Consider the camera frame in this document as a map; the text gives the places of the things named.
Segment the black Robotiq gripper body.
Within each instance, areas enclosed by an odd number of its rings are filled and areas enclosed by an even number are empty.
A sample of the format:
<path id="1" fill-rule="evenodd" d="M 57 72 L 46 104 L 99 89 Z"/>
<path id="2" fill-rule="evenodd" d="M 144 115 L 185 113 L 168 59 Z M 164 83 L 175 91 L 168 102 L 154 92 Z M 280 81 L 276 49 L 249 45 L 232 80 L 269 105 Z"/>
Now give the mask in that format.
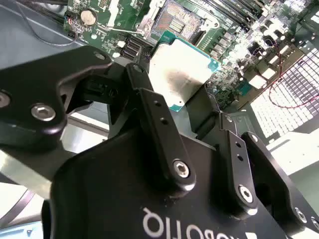
<path id="1" fill-rule="evenodd" d="M 121 180 L 110 191 L 51 196 L 55 239 L 271 239 L 226 213 L 213 189 L 215 148 L 181 136 L 195 168 L 195 187 L 171 197 L 147 186 Z"/>

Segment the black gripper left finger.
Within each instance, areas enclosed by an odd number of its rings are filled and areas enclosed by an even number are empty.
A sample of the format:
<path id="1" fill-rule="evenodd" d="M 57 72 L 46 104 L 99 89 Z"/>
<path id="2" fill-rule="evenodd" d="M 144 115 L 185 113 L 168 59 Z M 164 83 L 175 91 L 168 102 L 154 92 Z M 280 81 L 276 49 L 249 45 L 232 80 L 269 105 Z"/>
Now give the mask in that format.
<path id="1" fill-rule="evenodd" d="M 84 46 L 2 69 L 0 91 L 0 147 L 49 179 L 51 196 L 93 195 L 139 177 L 171 197 L 195 187 L 182 137 L 143 65 Z M 109 105 L 110 138 L 68 159 L 67 118 L 91 101 Z"/>

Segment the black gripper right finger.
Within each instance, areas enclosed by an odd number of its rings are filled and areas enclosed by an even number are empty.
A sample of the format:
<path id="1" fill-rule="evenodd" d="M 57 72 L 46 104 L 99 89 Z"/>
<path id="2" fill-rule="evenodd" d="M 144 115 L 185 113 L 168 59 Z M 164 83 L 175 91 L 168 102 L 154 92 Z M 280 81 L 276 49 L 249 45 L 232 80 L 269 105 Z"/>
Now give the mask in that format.
<path id="1" fill-rule="evenodd" d="M 318 214 L 257 135 L 238 133 L 205 86 L 186 107 L 197 139 L 215 148 L 213 189 L 226 213 L 253 226 L 259 238 L 319 236 Z"/>

